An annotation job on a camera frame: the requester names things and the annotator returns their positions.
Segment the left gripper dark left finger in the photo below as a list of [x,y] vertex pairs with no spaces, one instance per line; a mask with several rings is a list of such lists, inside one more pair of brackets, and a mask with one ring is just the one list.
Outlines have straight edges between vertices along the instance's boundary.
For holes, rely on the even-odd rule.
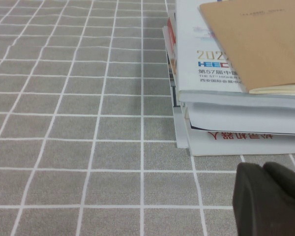
[[295,201],[263,166],[238,164],[233,210],[240,236],[295,236]]

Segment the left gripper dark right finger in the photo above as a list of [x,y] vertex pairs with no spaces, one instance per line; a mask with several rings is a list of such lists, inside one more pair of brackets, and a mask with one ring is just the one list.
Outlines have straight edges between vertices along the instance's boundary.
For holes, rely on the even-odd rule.
[[276,162],[266,162],[263,168],[280,188],[295,201],[295,172]]

